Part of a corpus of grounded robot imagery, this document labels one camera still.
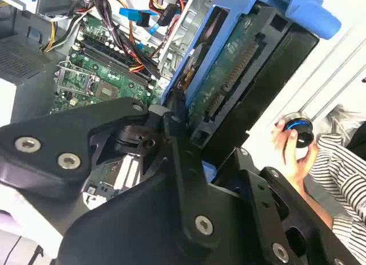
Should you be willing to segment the person's hand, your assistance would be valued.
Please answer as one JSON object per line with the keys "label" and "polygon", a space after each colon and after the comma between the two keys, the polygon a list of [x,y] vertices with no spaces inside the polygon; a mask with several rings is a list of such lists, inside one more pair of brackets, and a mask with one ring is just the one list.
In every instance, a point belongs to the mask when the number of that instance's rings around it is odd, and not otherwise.
{"label": "person's hand", "polygon": [[315,141],[308,146],[304,157],[296,158],[298,132],[294,129],[284,131],[285,121],[279,120],[272,132],[271,142],[274,146],[275,157],[279,171],[298,193],[304,192],[304,178],[313,167],[319,152]]}

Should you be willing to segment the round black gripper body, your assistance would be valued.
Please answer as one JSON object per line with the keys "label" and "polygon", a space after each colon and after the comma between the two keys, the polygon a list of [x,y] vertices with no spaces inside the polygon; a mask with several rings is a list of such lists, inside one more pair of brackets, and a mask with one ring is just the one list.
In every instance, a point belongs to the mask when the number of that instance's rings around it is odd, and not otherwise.
{"label": "round black gripper body", "polygon": [[267,183],[239,171],[235,193],[201,167],[166,167],[79,218],[57,264],[261,264],[254,196]]}

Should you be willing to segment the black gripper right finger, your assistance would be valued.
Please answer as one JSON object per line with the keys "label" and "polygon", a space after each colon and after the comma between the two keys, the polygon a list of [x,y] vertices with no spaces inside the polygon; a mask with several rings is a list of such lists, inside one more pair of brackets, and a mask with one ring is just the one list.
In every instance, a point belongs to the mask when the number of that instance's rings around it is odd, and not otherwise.
{"label": "black gripper right finger", "polygon": [[274,168],[254,172],[251,158],[233,152],[234,190],[245,206],[245,250],[256,264],[357,264],[315,211]]}

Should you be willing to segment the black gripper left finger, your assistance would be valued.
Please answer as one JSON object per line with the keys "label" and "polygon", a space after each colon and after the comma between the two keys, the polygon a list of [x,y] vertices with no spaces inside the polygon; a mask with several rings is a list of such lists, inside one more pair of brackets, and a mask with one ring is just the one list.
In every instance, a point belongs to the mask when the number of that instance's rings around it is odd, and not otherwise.
{"label": "black gripper left finger", "polygon": [[124,97],[2,127],[1,182],[48,199],[72,199],[94,167],[133,149],[144,157],[139,184],[166,167],[203,169],[186,136],[182,98],[173,97],[158,115]]}

